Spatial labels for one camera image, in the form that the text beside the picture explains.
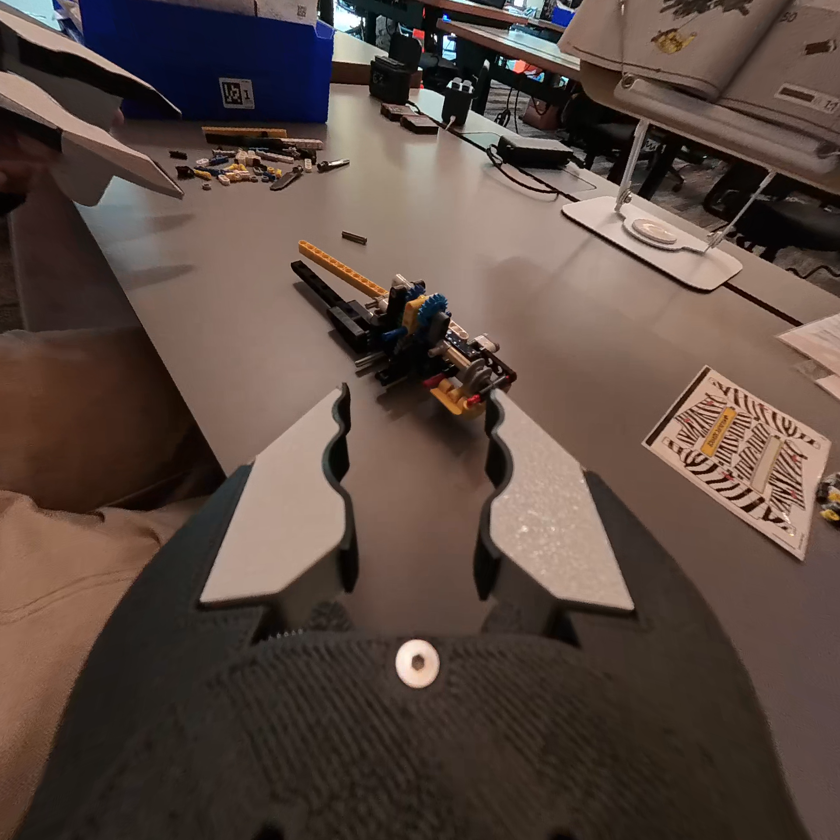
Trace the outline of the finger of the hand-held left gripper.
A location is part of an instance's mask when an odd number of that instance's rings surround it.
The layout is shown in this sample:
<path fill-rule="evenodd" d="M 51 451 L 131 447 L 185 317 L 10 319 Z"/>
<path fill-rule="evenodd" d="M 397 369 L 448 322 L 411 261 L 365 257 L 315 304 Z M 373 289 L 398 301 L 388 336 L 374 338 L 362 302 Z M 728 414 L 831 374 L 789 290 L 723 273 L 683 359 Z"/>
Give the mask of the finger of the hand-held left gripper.
<path fill-rule="evenodd" d="M 114 178 L 183 198 L 160 165 L 112 135 L 121 98 L 81 81 L 35 75 L 2 72 L 2 129 L 13 130 L 26 151 L 47 152 L 47 169 L 71 201 L 97 205 Z"/>
<path fill-rule="evenodd" d="M 1 66 L 3 81 L 24 78 L 101 129 L 113 126 L 125 102 L 141 104 L 156 117 L 182 116 L 147 82 L 15 9 L 1 11 Z"/>

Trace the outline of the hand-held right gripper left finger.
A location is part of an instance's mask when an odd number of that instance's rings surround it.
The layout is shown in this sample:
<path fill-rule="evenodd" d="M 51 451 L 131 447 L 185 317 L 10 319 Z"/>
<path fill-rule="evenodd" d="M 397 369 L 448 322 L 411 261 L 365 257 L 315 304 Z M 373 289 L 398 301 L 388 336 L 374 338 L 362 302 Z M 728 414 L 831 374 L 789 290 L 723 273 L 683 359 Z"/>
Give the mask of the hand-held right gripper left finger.
<path fill-rule="evenodd" d="M 261 606 L 281 632 L 291 632 L 320 605 L 353 591 L 359 550 L 343 486 L 350 409 L 350 388 L 337 385 L 242 472 L 201 607 Z"/>

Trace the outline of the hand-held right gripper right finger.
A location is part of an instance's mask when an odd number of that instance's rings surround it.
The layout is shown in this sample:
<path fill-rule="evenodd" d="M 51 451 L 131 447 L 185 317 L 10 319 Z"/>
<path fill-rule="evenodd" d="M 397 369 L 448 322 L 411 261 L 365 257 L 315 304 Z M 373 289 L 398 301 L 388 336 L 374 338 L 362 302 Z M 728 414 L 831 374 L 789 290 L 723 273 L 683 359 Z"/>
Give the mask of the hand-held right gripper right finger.
<path fill-rule="evenodd" d="M 634 614 L 585 470 L 507 393 L 486 400 L 491 493 L 479 514 L 474 583 L 481 601 L 515 606 L 525 624 L 560 611 Z"/>

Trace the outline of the blue plastic bin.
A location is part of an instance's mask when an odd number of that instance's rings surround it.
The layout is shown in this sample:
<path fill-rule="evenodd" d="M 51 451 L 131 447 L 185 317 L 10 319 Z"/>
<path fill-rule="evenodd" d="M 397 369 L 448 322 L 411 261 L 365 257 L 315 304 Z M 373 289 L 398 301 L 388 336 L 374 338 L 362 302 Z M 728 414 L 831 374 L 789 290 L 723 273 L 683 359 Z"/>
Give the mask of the blue plastic bin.
<path fill-rule="evenodd" d="M 186 3 L 79 2 L 84 45 L 146 81 L 187 121 L 324 124 L 333 29 Z"/>

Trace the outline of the pile of lego pieces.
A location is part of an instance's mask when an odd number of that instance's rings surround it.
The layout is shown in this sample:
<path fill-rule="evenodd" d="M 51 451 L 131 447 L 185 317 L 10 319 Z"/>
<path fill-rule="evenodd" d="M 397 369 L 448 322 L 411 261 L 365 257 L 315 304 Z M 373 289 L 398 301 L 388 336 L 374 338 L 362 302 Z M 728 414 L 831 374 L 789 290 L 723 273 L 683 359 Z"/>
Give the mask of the pile of lego pieces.
<path fill-rule="evenodd" d="M 201 150 L 174 147 L 167 158 L 178 182 L 194 182 L 204 193 L 237 184 L 268 186 L 281 192 L 312 173 L 327 174 L 350 166 L 348 157 L 324 155 L 318 138 L 289 134 L 285 129 L 202 127 Z"/>

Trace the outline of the partly built lego model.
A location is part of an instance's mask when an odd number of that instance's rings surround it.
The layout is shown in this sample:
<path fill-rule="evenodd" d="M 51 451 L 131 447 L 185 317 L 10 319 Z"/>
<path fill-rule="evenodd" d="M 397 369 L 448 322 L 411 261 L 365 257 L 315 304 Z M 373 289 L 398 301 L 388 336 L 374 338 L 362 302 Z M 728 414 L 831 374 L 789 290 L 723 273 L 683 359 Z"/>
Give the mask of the partly built lego model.
<path fill-rule="evenodd" d="M 470 335 L 453 319 L 444 294 L 396 275 L 381 287 L 307 240 L 292 272 L 325 306 L 334 331 L 357 354 L 361 370 L 379 365 L 384 388 L 418 382 L 452 415 L 475 418 L 490 394 L 509 392 L 518 374 L 486 334 Z"/>

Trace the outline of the lego instruction booklet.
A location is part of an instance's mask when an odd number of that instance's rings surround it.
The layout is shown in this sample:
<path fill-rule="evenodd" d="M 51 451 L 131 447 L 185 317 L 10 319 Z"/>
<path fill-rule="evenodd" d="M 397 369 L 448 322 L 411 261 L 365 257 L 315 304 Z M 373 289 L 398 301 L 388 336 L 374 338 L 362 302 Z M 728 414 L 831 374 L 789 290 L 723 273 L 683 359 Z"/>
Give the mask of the lego instruction booklet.
<path fill-rule="evenodd" d="M 582 2 L 560 48 L 803 132 L 838 132 L 838 2 Z"/>

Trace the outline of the zebra striped sticker sheet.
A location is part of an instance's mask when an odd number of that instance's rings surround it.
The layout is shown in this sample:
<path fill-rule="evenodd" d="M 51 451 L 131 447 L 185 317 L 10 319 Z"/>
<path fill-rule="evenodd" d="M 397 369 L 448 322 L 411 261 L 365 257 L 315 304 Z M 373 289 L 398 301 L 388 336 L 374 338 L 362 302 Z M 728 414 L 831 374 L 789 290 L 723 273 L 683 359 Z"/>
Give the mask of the zebra striped sticker sheet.
<path fill-rule="evenodd" d="M 804 562 L 828 437 L 704 366 L 643 446 Z"/>

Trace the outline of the white book stand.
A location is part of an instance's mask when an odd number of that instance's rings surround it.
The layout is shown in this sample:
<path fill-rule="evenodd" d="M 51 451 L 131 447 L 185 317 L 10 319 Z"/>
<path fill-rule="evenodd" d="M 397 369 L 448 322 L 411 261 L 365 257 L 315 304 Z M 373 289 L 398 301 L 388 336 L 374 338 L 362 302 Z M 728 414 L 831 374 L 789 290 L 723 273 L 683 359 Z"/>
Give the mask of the white book stand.
<path fill-rule="evenodd" d="M 768 174 L 760 189 L 782 174 L 838 192 L 834 185 L 838 181 L 838 110 L 832 114 L 831 129 L 807 129 L 793 117 L 788 117 L 787 123 L 763 120 L 589 61 L 581 63 L 581 81 L 594 100 L 628 112 L 639 122 L 616 196 L 568 203 L 562 214 L 684 286 L 714 291 L 735 277 L 742 264 L 720 248 L 733 223 L 701 238 L 643 208 L 641 196 L 633 193 L 631 179 L 650 127 L 763 166 Z"/>

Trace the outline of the black box device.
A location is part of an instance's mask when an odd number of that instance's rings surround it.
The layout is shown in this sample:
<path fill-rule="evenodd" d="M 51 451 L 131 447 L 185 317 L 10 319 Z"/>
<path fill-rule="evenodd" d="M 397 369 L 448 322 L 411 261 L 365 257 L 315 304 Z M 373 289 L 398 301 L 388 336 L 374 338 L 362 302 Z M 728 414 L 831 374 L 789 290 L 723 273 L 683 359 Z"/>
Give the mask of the black box device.
<path fill-rule="evenodd" d="M 371 61 L 369 93 L 381 103 L 404 106 L 417 73 L 417 66 L 389 56 L 377 56 Z"/>

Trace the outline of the clear plastic bag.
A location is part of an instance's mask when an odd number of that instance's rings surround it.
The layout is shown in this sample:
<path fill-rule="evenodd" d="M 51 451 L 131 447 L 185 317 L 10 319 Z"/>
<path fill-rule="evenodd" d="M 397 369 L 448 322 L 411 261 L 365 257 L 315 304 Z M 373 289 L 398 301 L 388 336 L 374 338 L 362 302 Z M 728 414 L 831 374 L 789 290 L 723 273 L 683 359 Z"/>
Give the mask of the clear plastic bag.
<path fill-rule="evenodd" d="M 839 376 L 839 314 L 788 330 L 779 340 Z"/>

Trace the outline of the black battery charger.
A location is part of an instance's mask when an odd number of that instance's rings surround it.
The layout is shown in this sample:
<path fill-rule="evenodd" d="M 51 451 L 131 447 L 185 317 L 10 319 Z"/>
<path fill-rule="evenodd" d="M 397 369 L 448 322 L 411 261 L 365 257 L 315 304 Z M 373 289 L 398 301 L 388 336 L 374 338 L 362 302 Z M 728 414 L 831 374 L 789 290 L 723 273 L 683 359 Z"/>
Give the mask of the black battery charger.
<path fill-rule="evenodd" d="M 447 84 L 440 119 L 446 130 L 465 126 L 473 97 L 474 85 L 470 79 L 457 77 Z"/>

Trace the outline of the black office chair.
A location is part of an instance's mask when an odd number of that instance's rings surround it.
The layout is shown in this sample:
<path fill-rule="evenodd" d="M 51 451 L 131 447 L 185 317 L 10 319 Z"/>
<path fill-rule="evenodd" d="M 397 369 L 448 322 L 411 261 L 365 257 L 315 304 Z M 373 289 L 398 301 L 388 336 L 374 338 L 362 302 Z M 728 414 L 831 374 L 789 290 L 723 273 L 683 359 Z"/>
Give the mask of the black office chair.
<path fill-rule="evenodd" d="M 839 197 L 776 175 L 746 206 L 767 172 L 756 164 L 732 162 L 703 199 L 703 209 L 731 223 L 730 235 L 745 249 L 760 247 L 773 262 L 793 247 L 821 253 L 839 249 Z"/>
<path fill-rule="evenodd" d="M 584 153 L 584 168 L 590 170 L 599 156 L 609 158 L 612 168 L 606 178 L 612 183 L 619 183 L 634 145 L 638 120 L 595 102 L 586 95 L 580 82 L 574 84 L 560 119 L 569 145 Z M 674 134 L 657 128 L 646 130 L 643 149 L 647 143 L 652 143 L 653 149 L 648 153 L 639 153 L 640 158 L 647 156 L 649 159 L 648 175 L 639 189 L 639 195 L 652 197 L 667 175 L 676 178 L 677 184 L 672 191 L 679 192 L 685 179 L 677 172 L 674 162 L 683 143 Z"/>

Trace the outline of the black power adapter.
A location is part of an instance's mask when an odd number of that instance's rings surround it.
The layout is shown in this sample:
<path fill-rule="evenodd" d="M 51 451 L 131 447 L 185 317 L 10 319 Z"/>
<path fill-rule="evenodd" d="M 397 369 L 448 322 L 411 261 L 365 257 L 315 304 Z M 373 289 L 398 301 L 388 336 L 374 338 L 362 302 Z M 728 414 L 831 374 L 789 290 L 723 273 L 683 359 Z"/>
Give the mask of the black power adapter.
<path fill-rule="evenodd" d="M 496 144 L 498 159 L 519 170 L 549 171 L 564 168 L 574 152 L 557 140 L 501 136 Z"/>

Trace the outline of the wooden desk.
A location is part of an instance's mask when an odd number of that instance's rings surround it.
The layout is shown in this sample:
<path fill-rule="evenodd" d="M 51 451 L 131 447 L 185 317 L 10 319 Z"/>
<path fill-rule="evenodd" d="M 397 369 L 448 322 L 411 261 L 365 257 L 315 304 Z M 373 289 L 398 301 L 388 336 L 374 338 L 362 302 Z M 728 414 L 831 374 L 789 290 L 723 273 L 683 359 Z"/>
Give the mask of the wooden desk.
<path fill-rule="evenodd" d="M 507 60 L 522 60 L 548 74 L 576 81 L 581 78 L 581 63 L 577 58 L 562 52 L 558 44 L 536 35 L 445 19 L 437 21 L 437 30 Z"/>

